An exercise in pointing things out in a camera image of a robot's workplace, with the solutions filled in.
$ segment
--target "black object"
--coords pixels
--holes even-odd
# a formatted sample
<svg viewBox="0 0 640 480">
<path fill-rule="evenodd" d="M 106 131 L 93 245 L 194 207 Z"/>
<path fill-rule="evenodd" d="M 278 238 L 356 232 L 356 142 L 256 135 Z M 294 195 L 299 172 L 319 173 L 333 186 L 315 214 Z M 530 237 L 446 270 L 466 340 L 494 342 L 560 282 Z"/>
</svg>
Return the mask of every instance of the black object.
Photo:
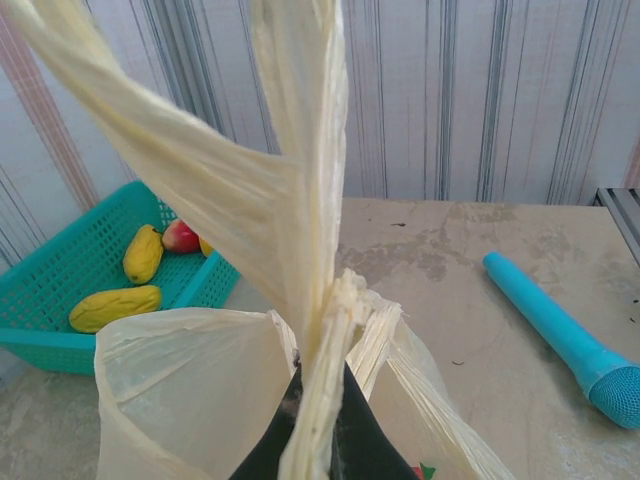
<svg viewBox="0 0 640 480">
<path fill-rule="evenodd" d="M 302 399 L 298 367 L 267 431 L 230 480 L 276 480 L 278 464 Z M 415 480 L 413 469 L 382 432 L 349 366 L 344 367 L 342 407 L 333 429 L 331 480 Z"/>
</svg>

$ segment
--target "metal frame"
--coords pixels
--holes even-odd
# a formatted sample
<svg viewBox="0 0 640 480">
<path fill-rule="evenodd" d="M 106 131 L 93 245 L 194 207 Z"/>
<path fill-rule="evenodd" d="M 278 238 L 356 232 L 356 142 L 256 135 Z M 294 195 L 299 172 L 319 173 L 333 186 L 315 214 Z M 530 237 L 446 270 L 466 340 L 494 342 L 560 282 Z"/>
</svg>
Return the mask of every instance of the metal frame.
<svg viewBox="0 0 640 480">
<path fill-rule="evenodd" d="M 633 258 L 640 265 L 640 190 L 599 188 L 594 204 L 609 209 Z"/>
</svg>

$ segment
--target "concrete countertop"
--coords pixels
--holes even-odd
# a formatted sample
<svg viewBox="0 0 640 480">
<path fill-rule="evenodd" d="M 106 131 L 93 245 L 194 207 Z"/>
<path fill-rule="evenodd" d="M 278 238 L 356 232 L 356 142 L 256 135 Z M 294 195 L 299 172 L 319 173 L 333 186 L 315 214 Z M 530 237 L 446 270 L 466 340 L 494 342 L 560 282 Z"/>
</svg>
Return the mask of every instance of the concrete countertop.
<svg viewBox="0 0 640 480">
<path fill-rule="evenodd" d="M 498 249 L 640 362 L 640 270 L 606 209 L 345 200 L 338 265 L 398 301 L 462 417 L 518 479 L 637 478 L 640 433 L 593 409 L 486 276 Z M 244 282 L 229 308 L 265 311 Z M 0 394 L 0 479 L 95 478 L 92 378 L 29 369 Z"/>
</svg>

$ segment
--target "yellow fruit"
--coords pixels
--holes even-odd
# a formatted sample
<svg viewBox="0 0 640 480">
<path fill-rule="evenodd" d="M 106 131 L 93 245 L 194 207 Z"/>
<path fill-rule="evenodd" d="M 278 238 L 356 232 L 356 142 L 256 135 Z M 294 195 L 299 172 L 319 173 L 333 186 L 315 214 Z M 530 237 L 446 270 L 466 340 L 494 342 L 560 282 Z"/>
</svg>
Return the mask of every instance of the yellow fruit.
<svg viewBox="0 0 640 480">
<path fill-rule="evenodd" d="M 156 274 L 163 252 L 162 234 L 151 225 L 140 227 L 124 255 L 124 273 L 135 284 L 147 283 Z"/>
<path fill-rule="evenodd" d="M 198 241 L 200 242 L 200 250 L 202 251 L 205 257 L 208 257 L 213 253 L 213 247 L 209 245 L 207 242 L 202 240 L 201 237 L 198 237 Z"/>
<path fill-rule="evenodd" d="M 162 292 L 154 285 L 107 290 L 89 295 L 76 305 L 69 323 L 78 332 L 96 333 L 120 318 L 155 312 L 161 303 Z"/>
</svg>

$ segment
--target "wall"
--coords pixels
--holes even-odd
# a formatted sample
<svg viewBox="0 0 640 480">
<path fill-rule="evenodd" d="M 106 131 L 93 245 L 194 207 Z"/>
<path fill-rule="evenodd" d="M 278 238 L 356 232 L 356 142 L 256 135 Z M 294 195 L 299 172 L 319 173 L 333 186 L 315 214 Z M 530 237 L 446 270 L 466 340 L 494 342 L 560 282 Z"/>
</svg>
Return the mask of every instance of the wall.
<svg viewBox="0 0 640 480">
<path fill-rule="evenodd" d="M 274 151 L 246 0 L 190 0 L 222 128 Z M 345 194 L 590 203 L 640 181 L 640 1 L 344 0 Z"/>
<path fill-rule="evenodd" d="M 277 152 L 249 0 L 88 5 L 136 80 Z M 162 5 L 178 10 L 173 27 Z M 346 195 L 589 203 L 598 186 L 640 183 L 640 0 L 344 0 L 343 11 Z M 0 64 L 2 272 L 134 177 L 1 10 Z M 181 88 L 199 90 L 204 113 Z"/>
</svg>

